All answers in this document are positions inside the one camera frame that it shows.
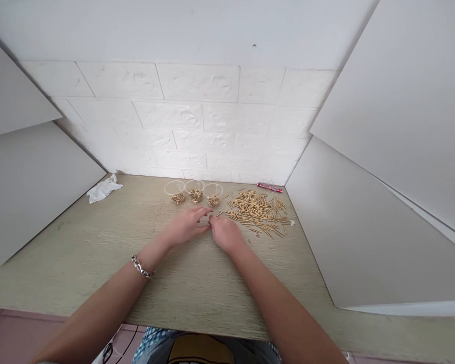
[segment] chain bracelet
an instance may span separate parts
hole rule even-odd
[[[154,270],[151,274],[148,273],[146,270],[142,269],[142,266],[140,265],[140,262],[137,260],[137,256],[132,255],[131,256],[131,261],[135,265],[135,268],[138,269],[138,271],[143,274],[146,278],[150,279],[155,275],[156,270]]]

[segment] clear plastic cup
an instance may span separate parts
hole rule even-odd
[[[186,183],[185,191],[195,203],[199,203],[204,198],[204,182],[199,179],[192,179]]]
[[[222,186],[220,184],[208,184],[204,187],[204,195],[207,197],[207,204],[216,207],[220,203]]]
[[[180,205],[186,200],[186,196],[184,195],[185,187],[186,184],[184,182],[176,180],[167,183],[163,191],[172,198],[175,205]]]

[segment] white brick wall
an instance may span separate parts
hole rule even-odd
[[[338,72],[21,62],[109,172],[284,185]]]

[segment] red object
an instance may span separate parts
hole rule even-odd
[[[273,187],[273,186],[268,186],[268,185],[265,185],[265,184],[262,184],[262,183],[258,183],[258,187],[266,188],[267,190],[272,190],[272,191],[279,192],[279,193],[283,192],[282,189],[279,189],[279,188]]]

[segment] crumpled paper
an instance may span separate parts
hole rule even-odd
[[[90,189],[86,195],[89,196],[89,203],[104,200],[111,191],[119,190],[123,185],[116,183],[116,175],[112,174],[111,177],[99,182],[96,186]]]

